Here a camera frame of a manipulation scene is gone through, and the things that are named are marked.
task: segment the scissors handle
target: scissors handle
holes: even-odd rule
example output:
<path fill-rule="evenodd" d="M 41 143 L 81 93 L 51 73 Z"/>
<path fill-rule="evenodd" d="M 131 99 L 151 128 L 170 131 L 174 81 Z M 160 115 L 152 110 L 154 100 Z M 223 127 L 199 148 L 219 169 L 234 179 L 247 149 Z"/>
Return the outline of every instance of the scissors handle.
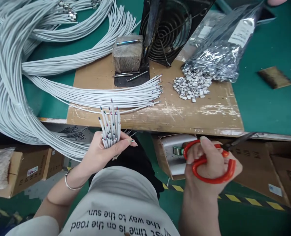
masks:
<path fill-rule="evenodd" d="M 189 144 L 187 144 L 184 148 L 184 158 L 187 160 L 187 152 L 188 150 L 196 143 L 200 143 L 200 140 L 195 140 L 195 141 L 192 141 L 190 142 Z M 222 148 L 221 147 L 221 144 L 215 144 L 214 145 L 215 148 Z M 224 158 L 228 157 L 229 156 L 229 152 L 223 150 L 222 152 L 222 156 Z M 197 172 L 197 168 L 200 166 L 200 165 L 203 165 L 203 164 L 206 164 L 207 163 L 207 158 L 205 155 L 201 156 L 199 159 L 196 159 L 194 161 L 194 164 L 192 165 L 192 172 L 193 174 L 198 178 L 200 179 L 201 181 L 204 181 L 206 183 L 209 183 L 209 184 L 222 184 L 228 180 L 230 180 L 233 175 L 234 175 L 234 172 L 235 172 L 235 167 L 236 167 L 236 161 L 233 160 L 233 159 L 230 159 L 228 161 L 228 167 L 227 167 L 227 172 L 221 176 L 221 177 L 218 177 L 216 179 L 208 179 L 208 178 L 204 178 L 202 176 L 200 176 Z"/>

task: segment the small wooden piece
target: small wooden piece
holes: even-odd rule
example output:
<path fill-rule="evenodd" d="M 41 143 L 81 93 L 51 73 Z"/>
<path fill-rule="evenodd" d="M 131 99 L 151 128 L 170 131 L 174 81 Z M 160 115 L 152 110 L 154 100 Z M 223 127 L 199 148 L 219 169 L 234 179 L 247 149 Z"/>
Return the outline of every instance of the small wooden piece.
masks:
<path fill-rule="evenodd" d="M 116 45 L 118 42 L 142 39 L 142 35 L 118 37 L 113 46 L 113 63 L 118 73 L 138 71 L 141 62 L 143 41 L 132 44 Z"/>
<path fill-rule="evenodd" d="M 258 74 L 272 89 L 279 89 L 291 85 L 291 80 L 275 66 L 260 70 Z"/>

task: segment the black pants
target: black pants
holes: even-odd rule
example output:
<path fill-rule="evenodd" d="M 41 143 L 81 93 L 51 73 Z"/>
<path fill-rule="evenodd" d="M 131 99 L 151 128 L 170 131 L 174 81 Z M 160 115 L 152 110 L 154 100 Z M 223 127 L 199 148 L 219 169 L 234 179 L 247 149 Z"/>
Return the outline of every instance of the black pants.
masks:
<path fill-rule="evenodd" d="M 117 160 L 110 160 L 104 168 L 111 166 L 122 166 L 142 174 L 151 182 L 159 199 L 160 192 L 164 191 L 163 184 L 155 177 L 151 162 L 146 156 L 140 142 L 136 138 L 135 142 L 138 144 L 137 147 L 129 146 L 119 155 Z M 89 186 L 91 185 L 94 176 L 95 174 L 91 175 L 89 178 Z"/>

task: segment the red scissors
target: red scissors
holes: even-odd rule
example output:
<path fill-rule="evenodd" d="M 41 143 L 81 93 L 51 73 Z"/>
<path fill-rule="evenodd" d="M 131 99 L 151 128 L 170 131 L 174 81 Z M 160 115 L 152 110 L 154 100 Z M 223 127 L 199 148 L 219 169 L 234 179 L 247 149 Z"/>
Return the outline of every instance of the red scissors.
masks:
<path fill-rule="evenodd" d="M 222 152 L 222 156 L 223 158 L 227 158 L 229 156 L 229 151 L 232 149 L 232 147 L 236 146 L 237 144 L 246 141 L 247 139 L 249 139 L 251 136 L 253 136 L 256 132 L 251 132 L 248 134 L 245 134 L 231 142 L 225 143 L 225 144 L 215 144 L 214 146 L 216 148 L 222 148 L 223 152 Z M 191 146 L 193 146 L 196 143 L 200 143 L 200 140 L 195 140 L 190 142 L 189 144 L 187 144 L 184 148 L 184 158 L 187 160 L 187 152 L 188 150 L 191 148 Z M 232 176 L 234 175 L 235 172 L 235 168 L 236 168 L 236 160 L 233 159 L 229 159 L 228 161 L 228 167 L 227 167 L 227 171 L 226 173 L 221 176 L 218 177 L 216 179 L 208 179 L 208 178 L 204 178 L 202 176 L 200 176 L 197 172 L 197 168 L 200 165 L 206 164 L 207 163 L 207 158 L 205 155 L 202 155 L 199 159 L 196 159 L 194 161 L 194 164 L 192 165 L 192 172 L 193 174 L 200 179 L 201 181 L 204 181 L 206 183 L 209 184 L 222 184 L 228 180 L 230 180 L 232 178 Z"/>

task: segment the scissors blade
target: scissors blade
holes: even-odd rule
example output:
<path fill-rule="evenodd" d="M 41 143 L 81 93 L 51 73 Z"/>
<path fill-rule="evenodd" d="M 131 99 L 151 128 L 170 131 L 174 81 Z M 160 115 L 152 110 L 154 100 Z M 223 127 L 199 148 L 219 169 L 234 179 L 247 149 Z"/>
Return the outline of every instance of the scissors blade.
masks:
<path fill-rule="evenodd" d="M 221 145 L 221 147 L 225 151 L 230 151 L 234 146 L 236 146 L 239 143 L 245 142 L 247 139 L 251 138 L 256 132 L 250 132 L 248 134 L 244 134 L 243 136 L 240 136 L 239 138 L 232 140 L 228 143 L 225 143 Z"/>

